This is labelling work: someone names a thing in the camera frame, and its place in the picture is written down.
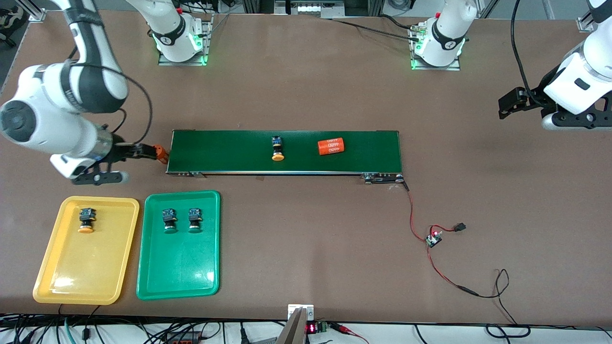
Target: metal bracket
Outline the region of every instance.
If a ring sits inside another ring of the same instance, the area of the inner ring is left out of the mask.
[[[485,19],[491,15],[491,12],[495,9],[499,0],[491,0],[488,4],[484,0],[476,1],[476,7],[478,8],[478,18]]]
[[[425,23],[419,23],[419,28],[422,28],[423,30],[426,30],[424,28]],[[454,70],[454,71],[459,71],[460,66],[459,66],[459,56],[457,56],[455,58],[455,60],[444,67],[435,67],[433,65],[430,65],[429,63],[425,62],[425,60],[423,60],[419,55],[414,53],[414,50],[419,49],[420,48],[420,44],[422,42],[423,37],[425,36],[425,32],[424,31],[418,31],[418,32],[414,32],[413,30],[408,30],[408,36],[409,37],[416,37],[419,39],[419,42],[414,42],[414,41],[409,41],[410,44],[410,68],[413,70]],[[465,43],[465,39],[461,42],[461,46],[463,46],[463,44]]]
[[[41,23],[47,16],[47,10],[38,7],[32,0],[15,0],[21,8],[30,14],[31,23]]]
[[[173,62],[167,59],[164,55],[162,55],[161,51],[159,51],[159,58],[157,60],[158,65],[190,65],[190,66],[199,66],[206,65],[208,63],[208,52],[211,49],[211,32],[212,32],[212,21],[203,21],[200,18],[195,18],[196,21],[199,21],[197,24],[196,31],[192,36],[193,43],[196,45],[202,46],[202,50],[193,55],[192,58],[183,62]]]
[[[306,320],[313,321],[315,319],[315,306],[300,304],[290,304],[287,306],[287,319],[290,319],[293,312],[295,312],[298,308],[306,309]]]
[[[401,174],[390,173],[364,173],[361,175],[365,183],[370,184],[391,184],[404,182],[404,176]]]
[[[593,20],[591,11],[586,11],[582,17],[576,19],[576,25],[578,26],[579,32],[593,32],[597,23]]]

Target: black cable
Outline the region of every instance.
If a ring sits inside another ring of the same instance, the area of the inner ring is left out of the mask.
[[[72,60],[72,58],[73,58],[73,57],[75,57],[75,54],[77,53],[77,51],[78,51],[78,48],[77,48],[77,46],[75,45],[75,47],[74,47],[74,48],[72,48],[72,52],[70,53],[70,55],[68,55],[67,60]]]
[[[603,329],[603,327],[599,327],[599,326],[595,326],[595,327],[597,327],[598,329],[602,330],[602,331],[603,331],[603,333],[605,333],[606,335],[608,335],[608,337],[612,338],[612,335],[610,335],[610,334],[608,333],[608,331],[604,330],[604,329]]]
[[[184,324],[182,323],[172,323],[170,324],[170,326],[166,329],[163,329],[153,335],[151,335],[151,337],[147,340],[144,341],[143,344],[147,344],[149,342],[151,342],[151,344],[153,344],[156,340],[161,340],[162,338],[166,337],[168,333],[174,331],[175,329],[179,329],[181,326],[183,326]]]
[[[514,22],[517,19],[517,10],[518,10],[518,5],[520,2],[521,0],[517,0],[514,3],[514,9],[512,10],[512,17],[510,18],[510,44],[512,45],[512,52],[514,52],[514,58],[517,60],[518,71],[521,73],[521,78],[523,79],[525,91],[527,92],[527,95],[529,96],[529,98],[533,100],[534,103],[541,106],[542,108],[554,110],[554,107],[551,107],[549,105],[544,105],[540,103],[540,101],[534,97],[533,92],[531,92],[531,88],[529,88],[529,83],[527,82],[527,76],[525,75],[525,71],[523,69],[523,63],[521,62],[521,58],[518,55],[517,44],[514,41]]]
[[[381,30],[377,30],[377,29],[368,28],[367,26],[363,26],[363,25],[349,23],[348,21],[342,21],[342,20],[332,20],[332,21],[335,22],[335,23],[343,23],[343,24],[347,24],[347,25],[350,25],[350,26],[354,26],[356,28],[360,28],[360,29],[376,32],[376,33],[382,34],[382,35],[387,35],[387,36],[391,36],[391,37],[397,37],[397,38],[401,38],[401,39],[412,40],[414,42],[418,42],[419,41],[419,39],[416,38],[416,37],[408,37],[408,36],[402,36],[402,35],[398,35],[398,34],[393,34],[391,32],[381,31]]]
[[[417,324],[414,324],[414,329],[417,330],[417,335],[419,335],[419,339],[421,339],[421,342],[423,342],[423,344],[427,344],[425,339],[423,339],[423,336],[421,335],[421,333],[419,331],[419,326]]]
[[[47,331],[49,331],[49,329],[51,328],[51,323],[49,323],[49,325],[47,325],[45,327],[45,330],[42,331],[42,334],[40,335],[40,338],[38,338],[38,340],[35,342],[35,344],[41,344],[43,338],[45,337],[45,334],[47,334]]]
[[[215,333],[213,333],[212,335],[208,336],[208,337],[205,337],[205,336],[203,335],[203,333],[204,333],[204,328],[202,327],[202,331],[200,331],[200,337],[201,337],[201,339],[203,339],[203,340],[207,340],[207,339],[210,339],[210,338],[212,338],[212,337],[215,337],[217,334],[219,334],[219,332],[221,332],[221,323],[217,323],[217,325],[219,325],[219,327],[217,328],[217,331],[216,331]]]
[[[413,202],[412,202],[412,196],[410,194],[410,188],[408,187],[408,183],[406,181],[402,182],[402,185],[404,187],[404,189],[406,190],[406,192],[408,193],[408,198],[410,199],[410,229],[413,230],[413,225],[412,225],[412,208],[413,208]],[[476,293],[475,291],[473,291],[472,289],[463,286],[463,285],[459,285],[456,284],[455,282],[451,281],[448,277],[446,277],[438,268],[436,268],[433,259],[431,258],[431,254],[430,254],[430,248],[427,247],[427,257],[431,263],[431,266],[433,267],[433,269],[438,273],[438,275],[440,275],[440,277],[442,277],[445,281],[447,281],[449,284],[451,284],[452,286],[454,286],[455,288],[464,291],[465,293],[468,293],[472,296],[475,297],[479,297],[481,299],[497,299],[499,302],[499,305],[501,306],[501,308],[504,310],[504,312],[508,315],[508,317],[512,320],[513,324],[517,324],[517,322],[514,320],[514,317],[510,314],[510,312],[508,312],[508,310],[506,309],[506,307],[504,306],[504,304],[501,302],[501,295],[506,291],[506,289],[508,288],[508,286],[510,286],[510,275],[508,274],[508,271],[506,269],[501,269],[498,272],[497,277],[495,278],[495,290],[496,290],[496,294],[494,295],[480,295],[479,293]],[[502,274],[506,275],[506,285],[504,285],[503,288],[501,288],[501,290],[499,289],[499,279],[501,278]]]
[[[59,320],[59,318],[58,318],[58,321],[57,321],[57,323],[55,324],[55,337],[56,337],[56,339],[58,340],[58,344],[61,344],[61,342],[59,341],[59,323],[60,323],[60,320]]]
[[[147,92],[147,90],[144,88],[143,85],[141,85],[139,82],[137,82],[136,80],[134,80],[133,78],[129,77],[128,75],[118,71],[118,70],[114,70],[112,68],[106,67],[104,65],[94,65],[94,64],[87,64],[87,63],[75,63],[75,64],[71,64],[70,68],[72,67],[93,67],[93,68],[98,68],[98,69],[102,69],[102,70],[108,70],[109,72],[113,72],[117,75],[120,75],[126,79],[129,80],[129,82],[133,83],[136,87],[138,87],[140,89],[140,91],[143,92],[145,98],[147,98],[147,104],[149,105],[149,122],[147,123],[147,127],[144,130],[144,134],[141,138],[139,138],[138,140],[134,141],[134,144],[137,143],[141,143],[144,138],[147,136],[147,134],[149,133],[149,130],[151,129],[151,124],[153,122],[153,101],[151,100],[151,97],[149,95],[149,93]]]
[[[381,17],[381,18],[387,18],[388,20],[390,20],[391,22],[393,22],[393,24],[395,24],[395,25],[397,25],[397,26],[401,27],[402,29],[410,30],[410,27],[411,27],[411,26],[414,26],[414,25],[404,25],[404,24],[401,24],[401,23],[399,23],[397,20],[395,20],[395,18],[394,18],[394,17],[392,17],[392,16],[390,16],[390,15],[381,14],[381,15],[379,15],[379,17]]]
[[[136,317],[136,320],[138,320],[138,324],[140,325],[139,327],[147,335],[147,338],[151,339],[151,334],[149,333],[149,331],[147,331],[146,327],[143,325],[143,322],[140,321],[140,317],[139,316]]]
[[[121,123],[119,124],[119,126],[121,126],[121,124],[123,124],[123,122],[125,121],[125,116],[124,115],[124,120],[121,121]],[[87,322],[89,321],[89,319],[91,318],[92,315],[94,315],[95,311],[97,311],[99,308],[101,307],[101,305],[97,306],[96,308],[94,308],[94,310],[89,314],[89,316],[87,318],[85,318],[85,328],[83,329],[81,336],[83,338],[83,341],[85,342],[85,344],[87,344],[87,339],[89,338],[89,329],[87,328]]]
[[[94,328],[95,328],[95,333],[98,334],[98,339],[100,340],[100,343],[106,344],[104,342],[104,339],[102,339],[102,335],[100,334],[100,330],[98,330],[98,324],[95,321],[94,321]]]
[[[577,330],[576,326],[539,325],[538,327],[552,327],[553,329],[574,329],[574,330]]]
[[[244,329],[244,324],[240,322],[240,344],[251,344],[248,339],[247,331]]]
[[[123,119],[121,119],[121,122],[119,123],[119,125],[117,125],[117,127],[111,133],[116,133],[117,130],[119,130],[119,128],[121,128],[123,123],[125,123],[125,119],[127,118],[127,111],[123,110],[122,108],[118,109],[117,111],[123,112]]]
[[[495,327],[496,329],[498,329],[501,332],[501,335],[491,333],[490,327]],[[524,325],[524,326],[521,325],[521,326],[517,326],[517,328],[527,329],[527,332],[525,332],[524,334],[507,334],[504,331],[504,329],[501,328],[500,325],[497,325],[497,324],[486,324],[485,325],[485,331],[487,332],[488,335],[490,335],[493,338],[497,338],[497,339],[505,339],[508,344],[511,344],[510,338],[525,338],[531,334],[531,326],[529,325]]]
[[[19,322],[21,321],[21,315],[19,315],[19,317],[17,318],[17,321],[15,322],[15,326],[13,327],[13,331],[15,331],[15,336],[13,337],[13,344],[15,344],[17,342],[17,326],[19,326]]]

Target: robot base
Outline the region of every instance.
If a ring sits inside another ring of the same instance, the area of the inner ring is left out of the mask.
[[[173,62],[164,57],[160,52],[159,59],[157,60],[158,65],[189,65],[189,66],[200,66],[208,63],[208,51],[211,47],[211,31],[212,31],[212,20],[203,21],[199,18],[196,19],[195,34],[191,36],[192,43],[194,46],[200,48],[193,57],[182,62]]]
[[[419,27],[424,28],[424,26],[425,26],[425,23],[419,23]],[[422,40],[424,34],[422,32],[413,32],[412,30],[408,30],[408,36],[416,37]],[[434,65],[431,65],[425,62],[425,60],[423,60],[422,57],[415,54],[414,51],[420,48],[419,47],[420,42],[413,42],[411,40],[409,41],[409,44],[410,44],[410,68],[412,70],[455,70],[455,71],[461,70],[460,65],[459,65],[459,56],[457,56],[455,60],[447,66],[436,67]]]

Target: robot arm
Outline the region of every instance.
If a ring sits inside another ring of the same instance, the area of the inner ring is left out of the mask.
[[[64,11],[81,57],[76,65],[66,61],[23,70],[17,92],[0,107],[2,134],[16,144],[52,154],[54,167],[76,184],[125,181],[125,175],[112,173],[110,165],[126,157],[154,159],[155,149],[124,144],[121,137],[80,116],[117,111],[127,97],[127,83],[120,74],[88,66],[121,71],[93,1],[54,2]],[[104,177],[101,162],[108,163],[109,175]]]
[[[499,118],[544,105],[547,130],[612,130],[612,0],[588,0],[596,29],[544,76],[538,87],[499,99]],[[596,103],[603,99],[604,105]]]
[[[172,62],[184,62],[203,49],[202,19],[178,14],[170,0],[126,0],[147,21],[157,49]]]
[[[419,23],[425,30],[416,34],[420,44],[414,53],[435,67],[450,65],[461,53],[465,34],[476,15],[474,0],[446,0],[439,15]]]

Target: table surface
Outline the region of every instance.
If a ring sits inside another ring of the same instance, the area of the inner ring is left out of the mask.
[[[539,113],[500,121],[497,99],[520,85],[509,22],[476,20],[461,72],[410,70],[404,40],[310,16],[233,15],[214,35],[207,67],[158,67],[136,12],[102,12],[124,71],[154,100],[146,141],[173,129],[399,130],[415,223],[465,222],[432,256],[454,282],[492,292],[506,268],[504,305],[520,323],[612,325],[610,133],[546,132]],[[360,24],[401,34],[381,18]],[[583,40],[571,21],[520,21],[517,44],[536,85]],[[1,101],[19,71],[63,61],[73,47],[61,13],[32,24]],[[119,131],[141,135],[147,107],[131,87]],[[118,114],[87,116],[116,125]],[[353,177],[171,177],[132,160],[124,185],[72,186],[48,156],[0,144],[0,312],[54,313],[31,290],[62,201],[72,195],[138,199],[214,189],[222,196],[221,285],[211,297],[136,298],[137,224],[119,300],[101,314],[270,318],[315,305],[339,321],[507,323],[494,300],[446,283],[408,227],[400,185]],[[91,306],[65,306],[89,313]]]

